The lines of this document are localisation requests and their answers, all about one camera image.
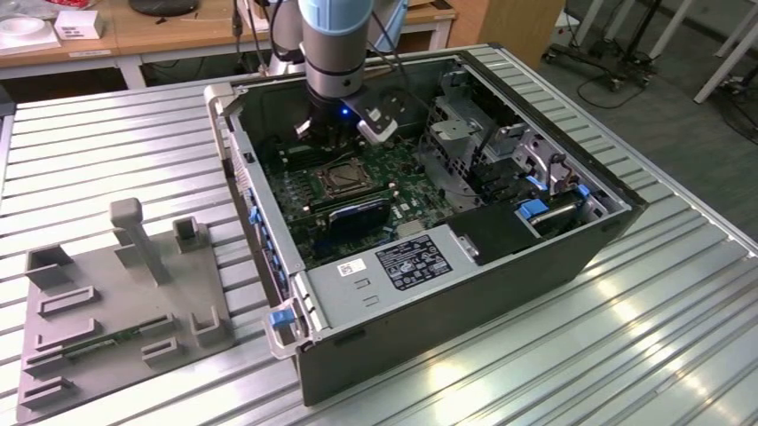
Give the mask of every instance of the circuit board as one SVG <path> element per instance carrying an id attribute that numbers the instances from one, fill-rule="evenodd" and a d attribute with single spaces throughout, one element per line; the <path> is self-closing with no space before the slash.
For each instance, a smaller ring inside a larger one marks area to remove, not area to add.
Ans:
<path id="1" fill-rule="evenodd" d="M 403 230 L 434 227 L 455 213 L 418 168 L 415 152 L 413 141 L 370 146 L 355 156 L 318 167 L 267 173 L 290 234 L 310 268 L 403 238 Z M 377 200 L 391 203 L 385 225 L 361 238 L 325 241 L 327 215 Z"/>

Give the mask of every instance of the motherboard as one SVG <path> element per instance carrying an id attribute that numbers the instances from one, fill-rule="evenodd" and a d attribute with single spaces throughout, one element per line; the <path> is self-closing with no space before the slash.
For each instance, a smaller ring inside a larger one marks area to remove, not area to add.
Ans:
<path id="1" fill-rule="evenodd" d="M 455 210 L 397 138 L 294 167 L 293 150 L 268 164 L 268 183 L 306 265 L 315 268 L 434 227 Z"/>

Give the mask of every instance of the warning label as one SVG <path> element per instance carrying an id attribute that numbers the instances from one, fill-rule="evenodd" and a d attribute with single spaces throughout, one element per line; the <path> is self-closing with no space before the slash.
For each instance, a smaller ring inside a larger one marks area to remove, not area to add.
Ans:
<path id="1" fill-rule="evenodd" d="M 377 252 L 398 290 L 407 290 L 453 271 L 429 235 Z"/>

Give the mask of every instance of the gray plastic holder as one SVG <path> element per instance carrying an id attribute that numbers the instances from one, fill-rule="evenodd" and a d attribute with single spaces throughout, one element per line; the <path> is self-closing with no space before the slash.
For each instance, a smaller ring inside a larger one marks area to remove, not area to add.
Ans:
<path id="1" fill-rule="evenodd" d="M 231 347 L 207 225 L 148 238 L 136 199 L 111 204 L 118 246 L 27 253 L 16 419 L 32 422 Z"/>

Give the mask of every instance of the blue plastic latch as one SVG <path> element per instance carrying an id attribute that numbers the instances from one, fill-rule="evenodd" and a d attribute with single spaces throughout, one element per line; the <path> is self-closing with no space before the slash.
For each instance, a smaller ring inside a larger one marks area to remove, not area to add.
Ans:
<path id="1" fill-rule="evenodd" d="M 547 206 L 545 205 L 542 200 L 529 200 L 519 207 L 521 215 L 527 220 L 530 220 L 537 215 L 541 215 L 547 210 Z"/>
<path id="2" fill-rule="evenodd" d="M 590 188 L 587 188 L 585 185 L 579 185 L 577 187 L 577 191 L 579 191 L 582 198 L 587 198 L 590 196 Z"/>
<path id="3" fill-rule="evenodd" d="M 268 321 L 274 328 L 283 328 L 295 322 L 295 311 L 293 309 L 275 311 L 268 315 Z"/>
<path id="4" fill-rule="evenodd" d="M 530 182 L 533 182 L 538 188 L 541 188 L 541 191 L 546 191 L 547 190 L 547 185 L 545 183 L 542 183 L 539 180 L 537 180 L 537 177 L 534 176 L 527 176 L 526 180 L 529 180 Z"/>
<path id="5" fill-rule="evenodd" d="M 252 206 L 252 209 L 250 209 L 250 216 L 247 217 L 247 221 L 250 222 L 251 225 L 255 225 L 258 222 L 258 206 Z"/>

